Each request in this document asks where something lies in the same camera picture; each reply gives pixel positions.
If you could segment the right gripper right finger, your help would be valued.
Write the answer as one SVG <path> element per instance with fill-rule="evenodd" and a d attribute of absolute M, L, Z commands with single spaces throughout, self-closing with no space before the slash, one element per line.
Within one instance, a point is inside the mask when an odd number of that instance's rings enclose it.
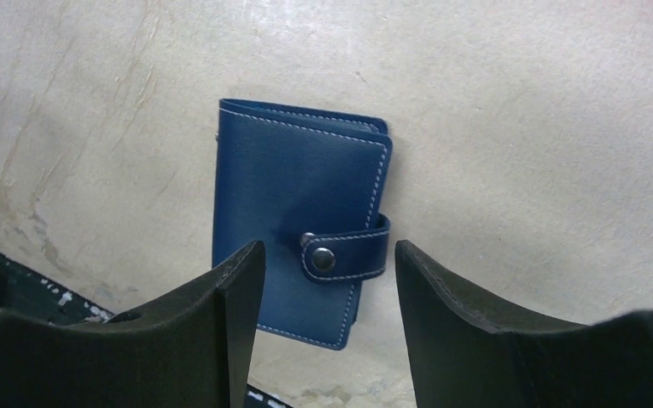
<path fill-rule="evenodd" d="M 653 407 L 653 310 L 592 325 L 538 313 L 412 242 L 395 277 L 420 407 Z"/>

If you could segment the blue leather card holder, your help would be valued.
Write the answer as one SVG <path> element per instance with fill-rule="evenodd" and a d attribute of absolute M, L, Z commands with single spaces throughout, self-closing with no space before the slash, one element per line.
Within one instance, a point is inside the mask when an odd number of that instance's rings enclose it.
<path fill-rule="evenodd" d="M 362 284 L 386 269 L 379 210 L 393 143 L 386 121 L 221 99 L 212 260 L 249 241 L 266 251 L 258 328 L 340 350 Z"/>

